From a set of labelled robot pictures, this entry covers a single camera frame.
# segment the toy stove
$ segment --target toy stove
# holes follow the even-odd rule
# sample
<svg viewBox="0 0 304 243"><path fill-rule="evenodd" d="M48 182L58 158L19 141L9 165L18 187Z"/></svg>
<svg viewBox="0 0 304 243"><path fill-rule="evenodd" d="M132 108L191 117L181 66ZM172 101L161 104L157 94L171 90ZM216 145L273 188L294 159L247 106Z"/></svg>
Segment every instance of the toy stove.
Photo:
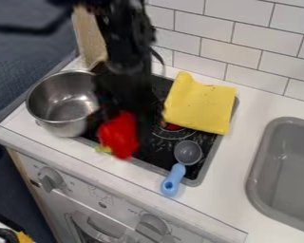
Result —
<svg viewBox="0 0 304 243"><path fill-rule="evenodd" d="M160 100L164 100L167 97L172 83L172 80L153 76L152 85ZM88 127L82 138L98 142L95 135L98 127L99 124L94 127ZM189 186L197 186L201 184L206 175L219 146L220 139L221 136L216 134L200 132L185 127L167 129L155 124L149 136L149 142L140 147L140 150L133 155L131 161L148 170L167 175L172 166L177 163L173 153L175 145L182 140L193 140L200 145L203 151L203 158L197 164L186 167L187 171L182 183Z"/></svg>

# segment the red object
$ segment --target red object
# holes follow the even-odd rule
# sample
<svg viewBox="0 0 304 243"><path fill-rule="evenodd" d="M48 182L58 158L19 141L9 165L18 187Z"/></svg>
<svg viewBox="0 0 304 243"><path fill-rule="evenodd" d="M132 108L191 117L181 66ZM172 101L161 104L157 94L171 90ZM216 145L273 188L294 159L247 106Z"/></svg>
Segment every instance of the red object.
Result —
<svg viewBox="0 0 304 243"><path fill-rule="evenodd" d="M97 137L102 146L110 147L119 159L130 158L139 148L136 120L128 112L121 112L117 118L102 124L98 128Z"/></svg>
<svg viewBox="0 0 304 243"><path fill-rule="evenodd" d="M179 129L181 129L181 126L175 125L175 124L172 124L172 123L168 123L168 125L166 126L166 129L168 129L168 130L179 130Z"/></svg>

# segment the stainless steel bowl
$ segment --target stainless steel bowl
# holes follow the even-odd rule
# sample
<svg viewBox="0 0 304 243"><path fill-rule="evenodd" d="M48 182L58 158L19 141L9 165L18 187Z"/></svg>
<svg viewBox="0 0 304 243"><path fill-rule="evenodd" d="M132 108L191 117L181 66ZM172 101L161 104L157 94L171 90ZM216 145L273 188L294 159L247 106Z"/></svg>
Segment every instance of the stainless steel bowl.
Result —
<svg viewBox="0 0 304 243"><path fill-rule="evenodd" d="M87 116L98 109L93 77L91 72L66 71L45 78L29 92L28 112L56 136L81 135Z"/></svg>

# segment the gray sink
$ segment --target gray sink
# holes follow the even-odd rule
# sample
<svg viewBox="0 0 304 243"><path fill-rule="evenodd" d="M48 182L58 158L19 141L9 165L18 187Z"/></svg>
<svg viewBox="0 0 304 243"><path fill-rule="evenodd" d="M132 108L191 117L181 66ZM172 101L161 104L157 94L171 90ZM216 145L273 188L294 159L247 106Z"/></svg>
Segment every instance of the gray sink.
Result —
<svg viewBox="0 0 304 243"><path fill-rule="evenodd" d="M261 213L304 231L304 120L267 125L246 191Z"/></svg>

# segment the gray knob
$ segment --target gray knob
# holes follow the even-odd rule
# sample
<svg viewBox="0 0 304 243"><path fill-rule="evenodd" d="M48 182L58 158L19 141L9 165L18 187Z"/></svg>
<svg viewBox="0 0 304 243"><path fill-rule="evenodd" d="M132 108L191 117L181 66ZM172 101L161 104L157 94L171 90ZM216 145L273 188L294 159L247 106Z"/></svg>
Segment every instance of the gray knob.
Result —
<svg viewBox="0 0 304 243"><path fill-rule="evenodd" d="M63 185L63 178L55 170L49 167L43 167L38 172L38 179L45 191L50 193L53 189L61 188Z"/></svg>
<svg viewBox="0 0 304 243"><path fill-rule="evenodd" d="M136 231L156 243L175 243L166 224L154 215L144 215Z"/></svg>

